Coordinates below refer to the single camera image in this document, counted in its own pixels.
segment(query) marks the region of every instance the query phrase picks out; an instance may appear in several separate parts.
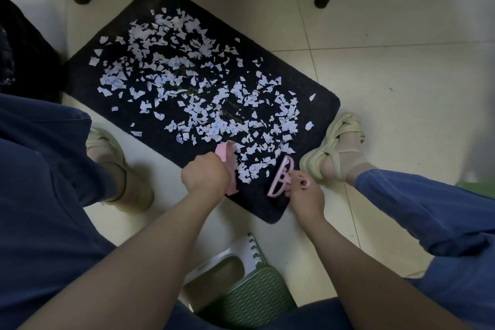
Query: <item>pink dustpan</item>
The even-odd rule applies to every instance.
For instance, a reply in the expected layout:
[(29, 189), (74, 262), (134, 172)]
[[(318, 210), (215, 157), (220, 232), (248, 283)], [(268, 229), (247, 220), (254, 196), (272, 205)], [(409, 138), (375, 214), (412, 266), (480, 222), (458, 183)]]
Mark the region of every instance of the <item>pink dustpan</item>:
[(229, 140), (227, 142), (218, 144), (215, 149), (215, 154), (220, 157), (230, 173), (230, 183), (227, 187), (227, 190), (225, 191), (225, 194), (227, 196), (239, 192), (236, 185), (237, 159), (235, 144), (236, 143), (234, 141)]
[[(268, 191), (268, 194), (267, 194), (268, 197), (278, 197), (282, 193), (291, 189), (291, 177), (287, 174), (287, 172), (292, 171), (292, 170), (294, 170), (294, 159), (292, 159), (291, 157), (286, 155), (282, 159), (282, 163), (280, 164), (280, 167), (277, 171), (275, 179), (273, 180), (272, 185), (270, 186), (270, 190)], [(308, 181), (303, 179), (302, 177), (300, 179), (301, 179), (301, 187), (303, 189), (308, 188), (309, 187)], [(279, 183), (281, 183), (281, 186), (280, 186), (279, 190), (277, 190), (277, 192), (275, 192), (275, 188), (277, 187), (277, 185)]]

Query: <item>person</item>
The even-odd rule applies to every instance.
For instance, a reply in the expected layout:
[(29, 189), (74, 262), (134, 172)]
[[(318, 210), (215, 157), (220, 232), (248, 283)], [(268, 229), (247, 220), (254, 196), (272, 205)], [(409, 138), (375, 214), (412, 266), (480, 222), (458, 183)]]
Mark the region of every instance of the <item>person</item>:
[[(341, 236), (324, 195), (293, 171), (291, 207), (338, 298), (281, 315), (264, 329), (492, 328), (493, 200), (423, 177), (378, 170), (359, 152), (353, 115), (301, 166), (354, 185), (435, 254), (406, 281)], [(189, 254), (221, 201), (229, 173), (214, 153), (181, 173), (188, 194), (118, 248), (83, 207), (100, 200), (128, 212), (152, 190), (127, 167), (108, 133), (80, 110), (0, 94), (0, 324), (2, 329), (217, 329), (177, 301)], [(308, 180), (301, 188), (298, 177)]]

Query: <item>blue jeans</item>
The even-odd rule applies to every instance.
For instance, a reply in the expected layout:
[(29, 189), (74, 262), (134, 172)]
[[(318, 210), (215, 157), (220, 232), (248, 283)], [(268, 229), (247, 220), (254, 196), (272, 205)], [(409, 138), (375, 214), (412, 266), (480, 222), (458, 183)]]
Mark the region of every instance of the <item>blue jeans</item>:
[[(91, 120), (79, 110), (0, 94), (0, 324), (14, 329), (115, 246), (84, 207), (113, 195), (86, 155)], [(356, 188), (435, 256), (425, 295), (476, 329), (495, 328), (495, 201), (385, 170)], [(166, 330), (213, 330), (177, 303)], [(352, 329), (338, 298), (300, 307), (264, 329)]]

